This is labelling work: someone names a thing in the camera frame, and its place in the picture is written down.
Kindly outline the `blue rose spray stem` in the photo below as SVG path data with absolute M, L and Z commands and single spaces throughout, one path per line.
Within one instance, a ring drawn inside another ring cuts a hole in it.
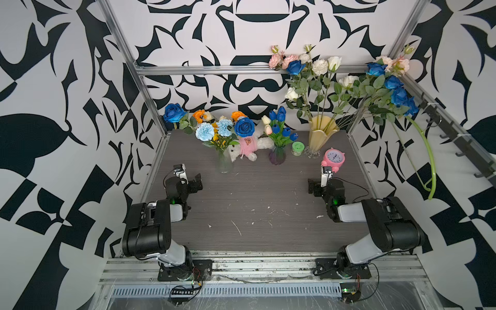
M 364 109 L 364 118 L 371 118 L 378 125 L 418 113 L 415 99 L 408 94 L 400 77 L 385 69 L 385 65 L 371 62 L 364 74 L 346 76 L 335 83 L 331 101 L 333 117 L 338 119 L 340 128 L 349 125 L 360 109 Z

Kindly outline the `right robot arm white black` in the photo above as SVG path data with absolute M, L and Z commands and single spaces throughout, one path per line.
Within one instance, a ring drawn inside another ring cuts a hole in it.
M 343 182 L 330 179 L 325 186 L 308 180 L 308 193 L 321 197 L 335 223 L 363 222 L 369 233 L 343 246 L 335 258 L 315 260 L 313 275 L 321 279 L 362 280 L 371 278 L 369 265 L 393 252 L 412 251 L 424 243 L 425 234 L 395 196 L 368 198 L 347 204 Z

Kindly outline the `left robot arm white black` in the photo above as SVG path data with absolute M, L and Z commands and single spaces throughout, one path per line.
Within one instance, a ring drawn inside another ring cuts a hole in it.
M 189 195 L 203 189 L 202 177 L 166 179 L 166 198 L 130 207 L 121 247 L 125 257 L 154 260 L 160 266 L 160 281 L 187 280 L 194 276 L 190 250 L 172 238 L 171 224 L 186 220 L 191 207 Z

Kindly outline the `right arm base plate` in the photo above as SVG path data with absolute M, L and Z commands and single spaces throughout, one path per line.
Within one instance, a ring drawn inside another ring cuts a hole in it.
M 368 264 L 352 264 L 346 259 L 318 258 L 313 275 L 321 280 L 358 280 L 370 279 L 371 272 Z

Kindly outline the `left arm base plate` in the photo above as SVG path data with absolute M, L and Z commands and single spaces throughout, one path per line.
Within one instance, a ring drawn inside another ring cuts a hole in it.
M 211 276 L 212 260 L 192 260 L 180 266 L 166 266 L 160 263 L 159 282 L 196 281 L 200 282 Z

